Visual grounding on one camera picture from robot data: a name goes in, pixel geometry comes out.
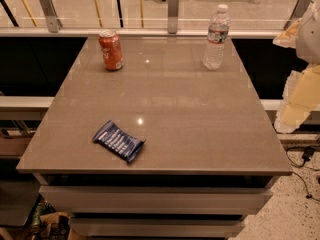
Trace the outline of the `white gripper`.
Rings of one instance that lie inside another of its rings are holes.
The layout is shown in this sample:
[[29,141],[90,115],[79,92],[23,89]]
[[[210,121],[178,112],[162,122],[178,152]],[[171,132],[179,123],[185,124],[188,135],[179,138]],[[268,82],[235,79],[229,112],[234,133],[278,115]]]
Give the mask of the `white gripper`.
[[320,105],[320,1],[275,37],[273,44],[296,48],[297,56],[309,63],[302,72],[290,73],[276,112],[276,131],[292,133]]

